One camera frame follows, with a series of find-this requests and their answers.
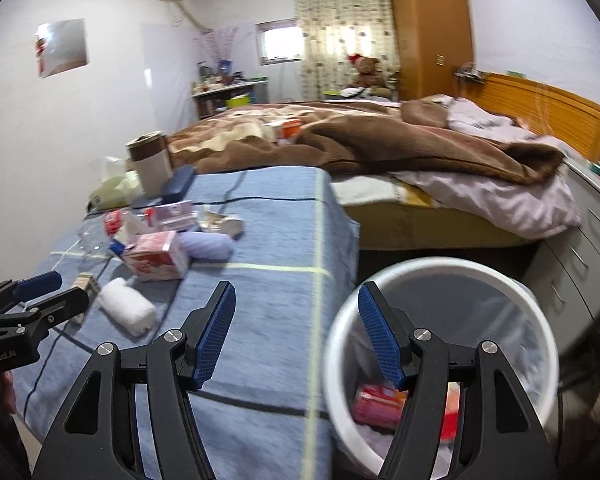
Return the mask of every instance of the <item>gray drawer cabinet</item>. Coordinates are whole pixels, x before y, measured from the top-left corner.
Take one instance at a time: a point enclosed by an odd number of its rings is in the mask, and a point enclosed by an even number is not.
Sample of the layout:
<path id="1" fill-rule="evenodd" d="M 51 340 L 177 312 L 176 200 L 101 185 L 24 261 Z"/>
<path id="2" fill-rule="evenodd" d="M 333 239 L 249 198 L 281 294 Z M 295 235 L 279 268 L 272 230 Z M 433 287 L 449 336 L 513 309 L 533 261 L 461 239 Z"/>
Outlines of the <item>gray drawer cabinet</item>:
<path id="1" fill-rule="evenodd" d="M 523 278 L 549 321 L 560 354 L 600 316 L 600 177 L 572 160 L 568 167 L 582 225 L 542 241 Z"/>

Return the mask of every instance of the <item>silver bolt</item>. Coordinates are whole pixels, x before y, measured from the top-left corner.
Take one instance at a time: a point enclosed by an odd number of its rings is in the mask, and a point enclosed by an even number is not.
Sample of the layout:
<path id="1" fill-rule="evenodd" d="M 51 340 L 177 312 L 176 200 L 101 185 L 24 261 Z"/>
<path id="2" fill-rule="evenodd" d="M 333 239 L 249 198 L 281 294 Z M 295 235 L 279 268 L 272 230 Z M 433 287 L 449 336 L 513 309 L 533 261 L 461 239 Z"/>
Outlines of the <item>silver bolt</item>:
<path id="1" fill-rule="evenodd" d="M 482 349 L 487 352 L 487 354 L 495 354 L 498 351 L 498 345 L 493 341 L 483 341 Z"/>
<path id="2" fill-rule="evenodd" d="M 175 343 L 176 341 L 180 341 L 182 338 L 182 332 L 180 330 L 167 330 L 167 333 L 164 335 L 164 339 L 169 343 Z"/>
<path id="3" fill-rule="evenodd" d="M 413 336 L 419 341 L 428 341 L 431 339 L 431 332 L 429 332 L 429 330 L 426 328 L 417 328 L 413 332 Z"/>
<path id="4" fill-rule="evenodd" d="M 102 343 L 98 346 L 98 354 L 100 355 L 109 355 L 113 352 L 113 345 L 111 343 Z"/>

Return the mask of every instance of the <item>patterned curtain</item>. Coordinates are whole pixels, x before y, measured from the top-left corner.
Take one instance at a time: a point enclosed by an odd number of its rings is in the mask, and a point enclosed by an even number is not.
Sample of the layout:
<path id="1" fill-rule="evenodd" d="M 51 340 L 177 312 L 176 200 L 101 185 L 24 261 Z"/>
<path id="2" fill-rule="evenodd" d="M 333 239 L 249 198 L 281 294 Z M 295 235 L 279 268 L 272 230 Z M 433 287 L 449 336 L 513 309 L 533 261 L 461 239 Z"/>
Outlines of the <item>patterned curtain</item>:
<path id="1" fill-rule="evenodd" d="M 346 88 L 356 76 L 351 54 L 377 57 L 385 76 L 399 70 L 391 0 L 296 0 L 304 36 L 302 94 Z"/>

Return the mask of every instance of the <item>white trash can rim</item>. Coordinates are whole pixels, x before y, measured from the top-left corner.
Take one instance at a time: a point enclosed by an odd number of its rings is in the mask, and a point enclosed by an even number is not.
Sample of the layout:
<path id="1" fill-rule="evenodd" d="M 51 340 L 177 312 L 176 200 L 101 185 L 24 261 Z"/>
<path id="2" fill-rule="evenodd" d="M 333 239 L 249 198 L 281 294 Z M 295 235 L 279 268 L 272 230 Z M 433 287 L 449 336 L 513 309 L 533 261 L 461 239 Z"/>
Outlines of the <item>white trash can rim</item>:
<path id="1" fill-rule="evenodd" d="M 439 274 L 466 276 L 491 285 L 526 313 L 535 334 L 538 336 L 542 353 L 548 358 L 549 370 L 546 384 L 551 386 L 544 389 L 536 405 L 538 419 L 544 426 L 551 413 L 557 393 L 558 350 L 548 321 L 542 314 L 534 297 L 525 287 L 487 266 L 460 258 L 438 257 L 418 258 L 395 264 L 373 275 L 369 278 L 369 281 L 376 282 L 376 285 L 382 290 L 383 287 L 394 282 L 404 280 L 405 275 L 408 275 L 411 279 Z M 369 446 L 358 432 L 358 427 L 349 412 L 344 389 L 342 367 L 344 350 L 349 332 L 357 318 L 359 318 L 359 314 L 358 290 L 356 289 L 347 298 L 347 301 L 336 315 L 326 341 L 323 368 L 324 396 L 336 433 L 349 451 L 350 458 L 355 458 L 356 462 L 365 470 L 373 475 L 378 475 L 384 459 Z"/>

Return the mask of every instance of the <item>window frame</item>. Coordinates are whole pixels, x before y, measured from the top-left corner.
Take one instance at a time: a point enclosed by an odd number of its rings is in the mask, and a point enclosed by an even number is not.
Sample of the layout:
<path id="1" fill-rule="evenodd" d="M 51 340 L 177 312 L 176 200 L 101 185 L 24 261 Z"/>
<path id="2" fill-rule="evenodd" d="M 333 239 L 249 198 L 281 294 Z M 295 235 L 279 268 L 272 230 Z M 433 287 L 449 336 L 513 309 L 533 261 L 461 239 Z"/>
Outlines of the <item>window frame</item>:
<path id="1" fill-rule="evenodd" d="M 299 27 L 298 20 L 291 18 L 289 20 L 276 20 L 275 22 L 264 22 L 256 24 L 256 42 L 258 44 L 258 58 L 261 65 L 273 65 L 277 63 L 288 63 L 292 61 L 301 61 L 301 57 L 285 57 L 279 59 L 269 59 L 264 54 L 264 33 L 277 28 Z"/>

